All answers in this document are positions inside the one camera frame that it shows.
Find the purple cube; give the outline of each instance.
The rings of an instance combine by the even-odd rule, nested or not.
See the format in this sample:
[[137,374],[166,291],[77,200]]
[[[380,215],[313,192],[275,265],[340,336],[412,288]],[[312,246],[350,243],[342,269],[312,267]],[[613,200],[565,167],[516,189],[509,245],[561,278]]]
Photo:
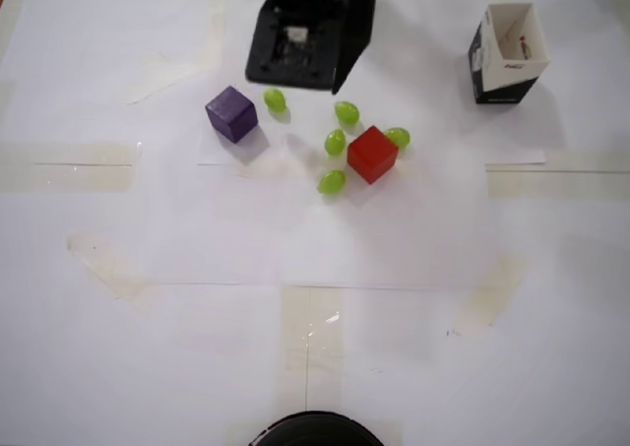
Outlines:
[[258,124],[256,107],[234,87],[227,87],[206,105],[210,122],[236,144]]

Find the black circular object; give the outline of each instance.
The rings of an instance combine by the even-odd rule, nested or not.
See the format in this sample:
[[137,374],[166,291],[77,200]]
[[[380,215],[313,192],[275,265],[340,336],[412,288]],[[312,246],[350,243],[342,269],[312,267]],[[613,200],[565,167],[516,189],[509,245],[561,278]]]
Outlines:
[[383,446],[363,426],[340,414],[304,412],[272,424],[249,446]]

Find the red cube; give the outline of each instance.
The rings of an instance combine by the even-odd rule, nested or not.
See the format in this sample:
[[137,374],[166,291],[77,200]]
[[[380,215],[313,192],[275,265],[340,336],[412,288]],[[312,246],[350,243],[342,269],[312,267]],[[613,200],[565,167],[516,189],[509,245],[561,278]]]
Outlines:
[[347,147],[347,163],[370,185],[394,166],[398,146],[372,126]]

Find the green grape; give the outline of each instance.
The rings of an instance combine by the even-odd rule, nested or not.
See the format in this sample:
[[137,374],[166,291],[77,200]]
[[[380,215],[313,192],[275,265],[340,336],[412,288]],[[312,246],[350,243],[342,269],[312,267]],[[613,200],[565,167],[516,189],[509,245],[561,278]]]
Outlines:
[[385,131],[390,141],[392,141],[399,149],[406,148],[411,141],[410,132],[405,128],[390,128]]
[[359,118],[358,108],[349,101],[335,103],[335,114],[344,124],[356,124]]
[[346,175],[342,170],[331,170],[324,174],[319,181],[317,191],[324,195],[335,195],[342,190],[346,185]]
[[265,103],[272,111],[282,113],[286,110],[286,101],[283,93],[278,89],[266,89],[263,94]]
[[331,156],[338,156],[344,151],[346,147],[346,135],[341,129],[336,129],[326,138],[324,143],[324,149]]

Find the cube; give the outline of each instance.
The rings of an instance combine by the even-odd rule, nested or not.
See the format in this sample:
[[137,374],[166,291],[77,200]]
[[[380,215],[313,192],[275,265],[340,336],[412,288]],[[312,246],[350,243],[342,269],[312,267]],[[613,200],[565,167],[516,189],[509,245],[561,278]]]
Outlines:
[[396,163],[398,147],[372,126],[347,147],[347,163],[370,185]]
[[236,144],[258,124],[256,107],[234,87],[227,87],[206,105],[215,129]]

